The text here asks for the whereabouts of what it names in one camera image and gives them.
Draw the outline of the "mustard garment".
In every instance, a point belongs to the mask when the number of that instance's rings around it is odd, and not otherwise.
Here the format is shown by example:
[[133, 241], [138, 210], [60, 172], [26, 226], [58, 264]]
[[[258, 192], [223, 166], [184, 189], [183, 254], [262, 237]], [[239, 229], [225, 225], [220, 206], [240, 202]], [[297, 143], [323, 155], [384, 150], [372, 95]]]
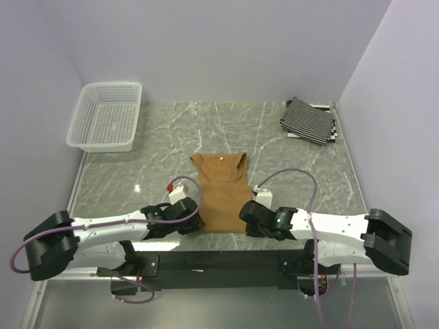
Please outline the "mustard garment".
[[246, 223], [239, 218], [242, 206], [252, 200], [248, 185], [247, 153], [193, 154], [203, 201], [200, 216], [206, 233], [244, 233]]

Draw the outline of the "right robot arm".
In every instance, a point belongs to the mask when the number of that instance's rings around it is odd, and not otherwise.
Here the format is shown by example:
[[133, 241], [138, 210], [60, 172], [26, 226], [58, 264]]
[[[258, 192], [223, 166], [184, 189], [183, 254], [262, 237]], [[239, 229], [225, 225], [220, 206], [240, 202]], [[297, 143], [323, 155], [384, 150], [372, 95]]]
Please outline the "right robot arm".
[[328, 215], [292, 207], [273, 211], [255, 200], [244, 204], [239, 218], [263, 236], [278, 241], [317, 239], [317, 248], [301, 256], [302, 268], [317, 273], [323, 267], [372, 264], [394, 276], [410, 272], [412, 231], [387, 212]]

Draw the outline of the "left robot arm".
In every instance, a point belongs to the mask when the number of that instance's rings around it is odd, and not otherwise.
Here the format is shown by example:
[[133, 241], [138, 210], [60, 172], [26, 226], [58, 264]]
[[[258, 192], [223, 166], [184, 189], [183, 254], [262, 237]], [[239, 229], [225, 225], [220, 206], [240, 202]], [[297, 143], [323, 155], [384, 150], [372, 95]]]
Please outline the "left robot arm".
[[140, 260], [133, 242], [162, 239], [177, 232], [204, 227], [200, 207], [190, 197], [114, 217], [87, 219], [55, 212], [25, 235], [23, 242], [33, 281], [42, 281], [66, 269], [102, 267], [127, 276]]

